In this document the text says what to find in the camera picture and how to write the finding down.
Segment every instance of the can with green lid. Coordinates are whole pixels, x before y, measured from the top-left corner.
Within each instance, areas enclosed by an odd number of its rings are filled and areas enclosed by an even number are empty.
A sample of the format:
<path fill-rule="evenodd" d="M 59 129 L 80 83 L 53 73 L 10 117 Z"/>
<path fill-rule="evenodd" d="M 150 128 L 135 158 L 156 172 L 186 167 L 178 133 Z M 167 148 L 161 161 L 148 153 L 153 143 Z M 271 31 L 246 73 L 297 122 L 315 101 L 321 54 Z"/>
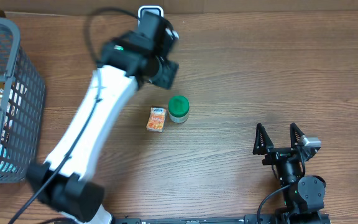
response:
<path fill-rule="evenodd" d="M 168 104 L 169 117 L 175 123 L 183 123 L 189 117 L 190 104 L 184 96 L 174 96 Z"/>

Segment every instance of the orange snack packet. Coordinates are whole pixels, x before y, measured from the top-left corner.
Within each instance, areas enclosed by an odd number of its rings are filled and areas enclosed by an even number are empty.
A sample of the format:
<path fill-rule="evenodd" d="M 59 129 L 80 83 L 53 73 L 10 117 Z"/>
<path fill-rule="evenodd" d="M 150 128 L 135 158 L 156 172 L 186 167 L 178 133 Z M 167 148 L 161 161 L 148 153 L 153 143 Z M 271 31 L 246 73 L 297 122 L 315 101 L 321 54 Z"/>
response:
<path fill-rule="evenodd" d="M 147 122 L 147 130 L 162 132 L 165 122 L 167 110 L 164 108 L 152 108 L 150 111 L 149 122 Z"/>

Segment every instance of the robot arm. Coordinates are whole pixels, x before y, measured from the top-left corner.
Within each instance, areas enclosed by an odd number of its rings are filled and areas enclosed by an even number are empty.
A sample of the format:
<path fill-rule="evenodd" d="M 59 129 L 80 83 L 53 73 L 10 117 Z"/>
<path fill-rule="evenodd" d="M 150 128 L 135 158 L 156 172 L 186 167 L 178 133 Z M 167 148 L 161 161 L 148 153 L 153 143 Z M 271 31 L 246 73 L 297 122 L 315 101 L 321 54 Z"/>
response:
<path fill-rule="evenodd" d="M 98 69 L 66 133 L 44 164 L 28 168 L 26 179 L 35 192 L 60 169 L 39 193 L 42 203 L 77 223 L 111 223 L 112 215 L 101 205 L 104 189 L 90 182 L 99 153 L 119 112 L 145 82 L 171 87 L 178 64 L 167 55 L 177 39 L 166 19 L 146 12 L 135 32 L 104 45 Z"/>

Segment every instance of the gray basket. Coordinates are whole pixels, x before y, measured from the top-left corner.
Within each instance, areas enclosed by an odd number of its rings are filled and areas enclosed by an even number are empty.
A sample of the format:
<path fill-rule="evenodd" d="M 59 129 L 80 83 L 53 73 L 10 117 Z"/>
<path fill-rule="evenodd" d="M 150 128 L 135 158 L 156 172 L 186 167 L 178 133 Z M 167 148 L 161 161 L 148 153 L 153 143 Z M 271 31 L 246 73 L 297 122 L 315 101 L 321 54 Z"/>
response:
<path fill-rule="evenodd" d="M 36 157 L 45 83 L 20 46 L 19 29 L 2 18 L 0 82 L 5 82 L 0 107 L 0 183 L 18 182 Z"/>

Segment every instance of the wall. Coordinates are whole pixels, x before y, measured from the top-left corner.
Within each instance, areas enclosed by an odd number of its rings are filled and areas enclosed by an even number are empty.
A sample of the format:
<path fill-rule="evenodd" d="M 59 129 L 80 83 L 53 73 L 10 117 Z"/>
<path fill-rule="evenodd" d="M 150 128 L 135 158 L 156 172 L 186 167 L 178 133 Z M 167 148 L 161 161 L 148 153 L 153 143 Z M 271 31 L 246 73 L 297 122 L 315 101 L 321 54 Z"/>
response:
<path fill-rule="evenodd" d="M 358 0 L 0 0 L 0 9 L 14 12 L 83 15 L 103 6 L 136 12 L 156 4 L 165 13 L 358 10 Z"/>

